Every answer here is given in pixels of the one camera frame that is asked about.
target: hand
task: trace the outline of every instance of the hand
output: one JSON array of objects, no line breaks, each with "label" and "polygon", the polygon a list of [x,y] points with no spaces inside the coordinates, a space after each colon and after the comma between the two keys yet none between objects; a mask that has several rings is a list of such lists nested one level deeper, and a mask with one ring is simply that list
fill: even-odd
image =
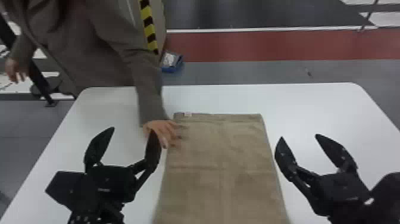
[{"label": "hand", "polygon": [[8,75],[8,78],[10,81],[18,84],[18,77],[19,75],[20,79],[22,82],[25,81],[25,77],[28,74],[28,69],[27,68],[21,68],[20,63],[12,58],[7,58],[5,61],[5,72]]},{"label": "hand", "polygon": [[178,126],[177,123],[171,120],[153,120],[143,125],[143,132],[148,137],[151,130],[154,130],[160,140],[161,146],[168,148],[169,146],[176,145],[176,141],[178,140],[176,129]]}]

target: gray floor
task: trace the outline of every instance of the gray floor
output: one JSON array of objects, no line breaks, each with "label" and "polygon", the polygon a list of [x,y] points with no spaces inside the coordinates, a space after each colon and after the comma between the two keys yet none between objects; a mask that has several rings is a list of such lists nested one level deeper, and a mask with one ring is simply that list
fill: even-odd
[{"label": "gray floor", "polygon": [[[400,60],[187,63],[165,85],[354,82],[400,127]],[[72,101],[0,101],[0,217]]]}]

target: metal pole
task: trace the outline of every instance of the metal pole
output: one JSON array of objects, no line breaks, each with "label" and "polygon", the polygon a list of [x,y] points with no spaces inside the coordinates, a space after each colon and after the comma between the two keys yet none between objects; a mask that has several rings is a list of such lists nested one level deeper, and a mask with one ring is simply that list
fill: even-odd
[{"label": "metal pole", "polygon": [[376,6],[378,5],[378,2],[379,2],[379,0],[375,0],[374,3],[372,4],[371,11],[368,13],[367,17],[365,18],[364,24],[361,26],[359,32],[362,32],[365,30],[365,27],[366,27],[367,23],[370,22],[371,15],[374,12]]},{"label": "metal pole", "polygon": [[[0,16],[0,39],[3,41],[5,46],[8,49],[12,49],[15,40],[17,39],[14,32],[8,26],[7,22]],[[38,88],[40,94],[46,99],[48,106],[54,106],[56,103],[50,97],[49,94],[49,83],[43,77],[42,73],[38,69],[38,67],[33,63],[33,61],[29,64],[29,78],[32,80],[33,84]]]}]

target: red stripe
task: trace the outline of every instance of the red stripe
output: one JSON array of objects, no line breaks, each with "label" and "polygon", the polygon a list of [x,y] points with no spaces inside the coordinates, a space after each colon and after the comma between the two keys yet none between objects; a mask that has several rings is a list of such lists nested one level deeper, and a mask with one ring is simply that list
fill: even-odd
[{"label": "red stripe", "polygon": [[193,62],[400,59],[400,29],[172,33],[165,48]]}]

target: gray coat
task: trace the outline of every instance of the gray coat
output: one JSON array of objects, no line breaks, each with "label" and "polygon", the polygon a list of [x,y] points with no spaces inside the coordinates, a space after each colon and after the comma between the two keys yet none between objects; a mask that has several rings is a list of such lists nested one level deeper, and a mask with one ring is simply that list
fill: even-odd
[{"label": "gray coat", "polygon": [[158,59],[115,0],[3,0],[22,35],[10,57],[27,65],[37,47],[59,65],[75,94],[136,85],[140,122],[167,119]]}]

